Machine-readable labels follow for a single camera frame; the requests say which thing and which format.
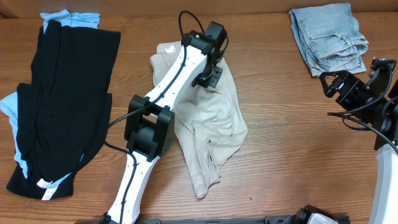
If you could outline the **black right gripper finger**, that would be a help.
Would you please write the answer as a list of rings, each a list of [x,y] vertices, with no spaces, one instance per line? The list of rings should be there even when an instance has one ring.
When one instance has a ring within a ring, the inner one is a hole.
[[[333,89],[335,87],[335,72],[323,72],[319,76],[320,82],[322,84],[323,92],[326,97],[332,98],[335,94],[335,90]]]
[[[347,77],[353,77],[353,74],[347,70],[339,70],[339,71],[335,71],[335,72],[323,72],[322,73],[322,79],[326,79],[326,78],[345,79]]]

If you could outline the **beige khaki shorts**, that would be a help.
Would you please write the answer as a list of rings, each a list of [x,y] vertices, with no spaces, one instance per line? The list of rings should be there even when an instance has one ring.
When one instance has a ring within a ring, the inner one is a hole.
[[[197,198],[220,181],[220,169],[240,149],[248,128],[225,60],[216,87],[188,87],[175,108],[175,134]]]

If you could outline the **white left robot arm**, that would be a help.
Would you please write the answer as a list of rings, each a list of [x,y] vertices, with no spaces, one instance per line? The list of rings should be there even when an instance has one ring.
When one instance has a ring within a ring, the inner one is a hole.
[[[175,113],[184,92],[197,85],[216,87],[222,69],[217,66],[227,46],[228,33],[208,27],[182,37],[180,53],[165,77],[145,97],[134,96],[126,121],[126,168],[118,194],[100,223],[135,223],[149,176],[174,138]]]

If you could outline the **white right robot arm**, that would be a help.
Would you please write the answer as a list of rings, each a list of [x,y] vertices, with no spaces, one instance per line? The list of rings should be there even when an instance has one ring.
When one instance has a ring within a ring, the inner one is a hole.
[[[397,87],[389,94],[392,70],[378,68],[367,83],[347,71],[324,72],[319,76],[324,94],[345,110],[329,116],[352,121],[355,130],[376,134],[374,150],[377,181],[369,223],[397,223]]]

